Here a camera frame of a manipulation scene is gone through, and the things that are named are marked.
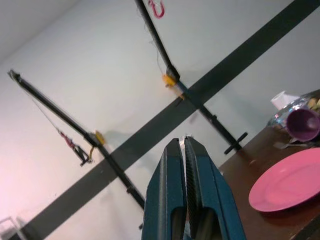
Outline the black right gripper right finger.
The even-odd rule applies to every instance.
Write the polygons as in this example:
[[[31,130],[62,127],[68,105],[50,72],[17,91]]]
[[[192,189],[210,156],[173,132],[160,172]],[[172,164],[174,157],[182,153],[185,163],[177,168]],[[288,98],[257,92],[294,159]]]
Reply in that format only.
[[[206,148],[184,139],[187,207],[193,240],[247,240],[231,188]]]

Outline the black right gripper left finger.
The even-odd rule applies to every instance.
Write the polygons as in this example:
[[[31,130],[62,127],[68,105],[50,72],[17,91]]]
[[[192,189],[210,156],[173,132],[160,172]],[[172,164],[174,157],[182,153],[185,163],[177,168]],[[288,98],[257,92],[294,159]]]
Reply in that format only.
[[[141,240],[183,240],[186,217],[184,159],[179,139],[173,138],[147,186]]]

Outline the pink round plate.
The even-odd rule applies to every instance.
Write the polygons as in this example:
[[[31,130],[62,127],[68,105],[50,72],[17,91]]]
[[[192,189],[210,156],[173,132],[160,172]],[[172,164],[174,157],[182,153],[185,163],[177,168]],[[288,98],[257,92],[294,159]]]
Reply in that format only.
[[[299,205],[320,193],[320,147],[285,157],[252,186],[248,201],[260,212],[276,212]]]

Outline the yellow pole clamp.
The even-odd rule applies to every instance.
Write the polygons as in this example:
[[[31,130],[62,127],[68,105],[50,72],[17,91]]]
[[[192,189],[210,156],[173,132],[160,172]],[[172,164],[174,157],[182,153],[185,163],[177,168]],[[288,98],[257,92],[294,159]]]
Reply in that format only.
[[[169,76],[167,74],[163,74],[162,80],[163,80],[166,88],[171,90],[180,99],[185,100],[183,91],[180,89],[180,87],[177,84],[177,81],[174,78],[172,78],[171,76]]]
[[[104,145],[106,143],[104,136],[98,130],[95,131],[94,135],[100,144]],[[93,161],[92,154],[93,154],[94,149],[95,149],[95,146],[92,146],[90,149],[90,152],[89,152],[89,161],[90,162]]]

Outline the silver cutlery piece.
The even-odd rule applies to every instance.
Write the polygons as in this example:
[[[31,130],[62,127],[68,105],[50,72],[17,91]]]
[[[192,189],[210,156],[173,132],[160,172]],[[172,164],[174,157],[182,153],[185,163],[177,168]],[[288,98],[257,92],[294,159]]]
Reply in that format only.
[[[277,149],[286,149],[289,147],[305,147],[306,145],[303,143],[297,144],[297,143],[293,143],[293,142],[289,142],[289,143],[283,143],[283,142],[275,142],[273,144],[273,147],[277,148]]]

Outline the purple plastic cup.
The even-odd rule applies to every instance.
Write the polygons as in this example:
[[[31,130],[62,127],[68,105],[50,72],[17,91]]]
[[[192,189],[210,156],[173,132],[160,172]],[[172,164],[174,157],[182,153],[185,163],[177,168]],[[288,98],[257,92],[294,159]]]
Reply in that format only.
[[[312,141],[320,135],[320,114],[299,108],[288,115],[286,128],[289,135],[298,141]]]

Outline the white paper napkin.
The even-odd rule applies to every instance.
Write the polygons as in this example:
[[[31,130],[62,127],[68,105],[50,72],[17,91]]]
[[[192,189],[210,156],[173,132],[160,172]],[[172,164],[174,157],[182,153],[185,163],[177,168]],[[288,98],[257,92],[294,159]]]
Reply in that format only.
[[[277,110],[283,109],[291,102],[299,99],[299,96],[287,94],[285,91],[278,93],[270,102],[276,107]]]

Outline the wide black flat beam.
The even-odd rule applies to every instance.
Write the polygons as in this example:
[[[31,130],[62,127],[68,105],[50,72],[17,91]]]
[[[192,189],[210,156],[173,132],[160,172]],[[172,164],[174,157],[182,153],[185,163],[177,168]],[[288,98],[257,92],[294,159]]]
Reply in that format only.
[[[320,0],[293,0],[193,84],[191,92],[200,98],[201,103],[206,103],[318,7]],[[111,156],[122,169],[127,170],[195,110],[189,102],[178,104],[174,100]],[[116,174],[110,164],[103,160],[26,224],[22,232],[29,240],[44,240],[115,179]]]

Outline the black gantry pole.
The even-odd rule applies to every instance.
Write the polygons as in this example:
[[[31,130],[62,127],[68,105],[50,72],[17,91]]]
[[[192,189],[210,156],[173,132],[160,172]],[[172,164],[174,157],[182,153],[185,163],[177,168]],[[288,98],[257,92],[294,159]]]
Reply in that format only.
[[[35,100],[39,101],[42,105],[44,105],[47,109],[49,109],[52,113],[54,113],[58,118],[60,118],[63,122],[68,124],[73,130],[78,132],[90,145],[94,146],[94,149],[98,149],[98,151],[102,154],[104,159],[109,163],[110,167],[115,172],[115,175],[120,178],[120,181],[126,188],[126,192],[130,194],[133,199],[137,202],[137,204],[144,209],[146,200],[142,196],[142,194],[138,191],[136,186],[132,183],[129,177],[125,174],[125,171],[120,167],[120,165],[115,161],[115,159],[111,156],[108,150],[104,147],[104,145],[100,144],[96,139],[93,132],[89,132],[81,127],[74,119],[67,115],[58,105],[56,105],[51,99],[49,99],[46,95],[44,95],[41,91],[39,91],[35,86],[22,78],[22,76],[14,71],[13,69],[7,72],[8,76],[16,82],[28,96],[31,97],[31,100],[34,102]],[[81,166],[91,163],[89,159],[89,154],[86,153],[85,150],[81,148],[80,145],[74,143],[74,141],[68,137],[63,131],[61,131],[58,126],[47,116],[45,117],[51,123],[51,125],[56,129],[58,134],[65,140],[66,144],[73,150],[73,152],[78,156],[81,160]]]
[[[224,151],[227,155],[232,150],[239,151],[242,149],[240,142],[248,135],[246,132],[243,133],[239,138],[234,138],[231,133],[219,122],[216,115],[213,115],[201,101],[180,81],[180,74],[177,69],[172,64],[169,55],[163,45],[163,42],[156,30],[156,27],[152,21],[152,18],[145,6],[144,0],[134,0],[135,4],[143,18],[143,21],[151,35],[158,54],[160,54],[164,65],[166,67],[167,74],[176,80],[177,85],[183,92],[185,100],[188,100],[190,104],[198,110],[201,115],[210,123],[210,125],[224,138],[224,140],[229,144],[229,147]]]

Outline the yellowish fruit pile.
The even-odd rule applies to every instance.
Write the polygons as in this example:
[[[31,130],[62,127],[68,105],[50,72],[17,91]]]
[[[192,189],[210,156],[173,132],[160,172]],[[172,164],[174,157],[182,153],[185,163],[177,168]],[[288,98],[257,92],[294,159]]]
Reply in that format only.
[[[315,98],[315,97],[310,98],[307,103],[307,107],[312,111],[319,112],[320,111],[320,98]]]

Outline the red hook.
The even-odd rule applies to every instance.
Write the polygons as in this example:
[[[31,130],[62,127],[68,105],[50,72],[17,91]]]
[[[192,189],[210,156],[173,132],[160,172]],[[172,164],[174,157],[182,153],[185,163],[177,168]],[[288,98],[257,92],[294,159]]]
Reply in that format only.
[[[165,6],[163,0],[148,0],[148,5],[151,8],[155,18],[161,19],[164,16]]]

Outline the grey metal frame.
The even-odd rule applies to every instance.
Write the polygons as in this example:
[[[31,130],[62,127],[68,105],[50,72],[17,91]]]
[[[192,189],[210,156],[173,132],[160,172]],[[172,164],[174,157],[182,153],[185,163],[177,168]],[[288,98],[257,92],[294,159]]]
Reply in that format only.
[[[28,240],[12,217],[0,219],[0,240]]]

